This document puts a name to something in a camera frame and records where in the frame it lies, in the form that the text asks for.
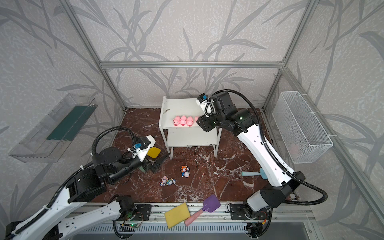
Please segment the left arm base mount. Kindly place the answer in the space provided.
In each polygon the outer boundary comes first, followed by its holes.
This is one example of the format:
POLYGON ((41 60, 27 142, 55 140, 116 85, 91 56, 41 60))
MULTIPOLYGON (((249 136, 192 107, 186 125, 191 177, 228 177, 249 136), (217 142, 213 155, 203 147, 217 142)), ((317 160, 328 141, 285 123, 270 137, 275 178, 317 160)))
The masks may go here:
POLYGON ((130 195, 119 196, 116 199, 119 203, 121 214, 119 221, 148 221, 151 215, 152 205, 135 204, 130 195))

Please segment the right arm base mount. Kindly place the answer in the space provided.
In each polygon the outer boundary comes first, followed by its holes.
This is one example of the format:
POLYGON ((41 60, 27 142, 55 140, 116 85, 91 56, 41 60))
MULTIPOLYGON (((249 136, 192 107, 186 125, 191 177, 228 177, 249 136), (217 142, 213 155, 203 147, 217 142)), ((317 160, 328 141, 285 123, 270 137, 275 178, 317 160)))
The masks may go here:
POLYGON ((271 216, 271 210, 262 208, 260 211, 252 211, 244 204, 227 204, 227 210, 230 213, 231 220, 234 221, 267 221, 271 216))

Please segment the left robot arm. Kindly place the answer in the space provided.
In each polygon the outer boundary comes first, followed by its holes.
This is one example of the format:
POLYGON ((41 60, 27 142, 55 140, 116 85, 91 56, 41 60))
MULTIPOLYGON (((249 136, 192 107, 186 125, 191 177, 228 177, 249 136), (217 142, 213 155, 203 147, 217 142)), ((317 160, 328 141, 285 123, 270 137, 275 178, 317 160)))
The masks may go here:
POLYGON ((138 138, 129 128, 122 126, 103 131, 92 144, 92 161, 70 175, 49 203, 36 214, 23 222, 8 224, 5 238, 7 240, 67 240, 98 224, 115 221, 128 214, 134 215, 137 208, 132 198, 127 195, 117 196, 112 202, 97 210, 69 217, 72 212, 105 193, 109 185, 118 183, 135 170, 143 168, 145 172, 155 173, 169 158, 169 154, 165 154, 154 162, 148 160, 147 155, 155 142, 152 136, 138 138), (114 131, 129 133, 132 147, 125 153, 112 147, 98 152, 99 141, 114 131))

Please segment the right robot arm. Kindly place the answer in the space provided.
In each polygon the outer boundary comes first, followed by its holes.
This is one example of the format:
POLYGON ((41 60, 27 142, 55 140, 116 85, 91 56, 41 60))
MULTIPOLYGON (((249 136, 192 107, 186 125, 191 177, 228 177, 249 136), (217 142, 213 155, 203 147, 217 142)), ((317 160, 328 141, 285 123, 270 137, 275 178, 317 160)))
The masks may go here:
POLYGON ((280 157, 265 136, 255 106, 243 94, 224 89, 211 96, 200 94, 196 103, 204 112, 197 120, 198 126, 204 132, 215 128, 231 132, 249 149, 267 176, 269 183, 245 201, 244 211, 248 215, 263 208, 277 208, 281 204, 314 206, 328 199, 326 191, 306 182, 303 173, 294 171, 280 157), (299 186, 305 186, 322 196, 307 202, 289 201, 287 198, 299 186))

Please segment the white sheep Doraemon figure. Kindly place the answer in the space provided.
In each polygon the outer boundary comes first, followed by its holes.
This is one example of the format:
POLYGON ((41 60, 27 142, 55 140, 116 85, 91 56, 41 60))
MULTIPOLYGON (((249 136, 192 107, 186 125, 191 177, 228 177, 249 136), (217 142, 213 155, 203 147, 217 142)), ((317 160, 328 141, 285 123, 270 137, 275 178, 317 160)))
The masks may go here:
POLYGON ((190 172, 183 172, 182 176, 188 178, 190 176, 190 172))

